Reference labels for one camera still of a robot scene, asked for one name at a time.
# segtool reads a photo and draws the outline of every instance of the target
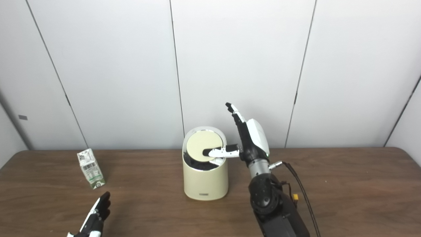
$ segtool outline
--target robotic arm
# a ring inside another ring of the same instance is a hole
[[[71,234],[69,232],[67,237],[101,237],[104,221],[110,214],[110,210],[108,209],[111,205],[109,197],[110,193],[106,192],[98,198],[86,216],[79,233]]]
[[[250,171],[248,186],[250,204],[265,237],[310,237],[291,196],[286,195],[271,170],[282,162],[269,165],[269,146],[261,125],[254,119],[246,121],[237,108],[226,103],[240,134],[242,147],[237,144],[205,149],[211,157],[240,157]]]

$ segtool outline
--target wooden table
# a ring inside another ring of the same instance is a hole
[[[180,150],[94,151],[107,184],[92,190],[77,151],[24,151],[0,170],[0,236],[76,232],[111,192],[105,237],[261,237],[245,164],[229,160],[229,192],[195,201],[183,192]],[[272,149],[299,174],[323,237],[421,236],[421,169],[397,148]],[[300,193],[285,167],[274,170]],[[305,202],[298,209],[314,237]]]

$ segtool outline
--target black cable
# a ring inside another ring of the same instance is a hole
[[[298,178],[297,172],[295,172],[294,168],[292,168],[292,166],[289,163],[284,162],[283,164],[289,169],[289,171],[292,173],[292,175],[297,180],[298,185],[300,186],[301,191],[303,192],[304,200],[306,201],[307,207],[309,208],[310,216],[313,220],[314,229],[316,230],[316,235],[317,235],[317,237],[320,237],[319,226],[317,225],[312,206],[310,205],[310,201],[309,201],[309,198],[307,197],[306,191],[304,190],[303,184],[301,183],[300,178]]]
[[[295,208],[297,208],[298,201],[297,201],[297,200],[294,200],[294,198],[292,197],[291,184],[290,184],[290,183],[285,182],[285,184],[284,184],[284,185],[288,185],[288,188],[289,188],[289,194],[290,194],[290,199],[291,199],[292,203],[294,204]]]
[[[294,201],[294,198],[292,198],[292,190],[291,190],[291,184],[290,183],[288,183],[287,181],[281,181],[279,183],[272,183],[272,185],[279,188],[280,190],[282,190],[282,187],[284,185],[288,185],[289,195],[290,195],[291,201]]]

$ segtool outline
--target cream trash can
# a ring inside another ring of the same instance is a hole
[[[203,150],[226,145],[224,134],[214,127],[190,130],[183,142],[184,192],[192,199],[210,201],[228,192],[226,158],[204,156]]]

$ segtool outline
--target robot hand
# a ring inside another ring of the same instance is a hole
[[[237,144],[203,150],[204,156],[210,157],[240,157],[250,170],[251,177],[258,174],[270,173],[269,168],[269,145],[263,128],[255,119],[248,121],[240,114],[238,109],[230,103],[225,104],[232,113],[242,147]]]
[[[67,237],[101,237],[104,221],[110,214],[110,210],[108,209],[111,205],[109,200],[110,195],[109,192],[105,192],[98,198],[86,216],[79,233],[73,235],[69,232]]]

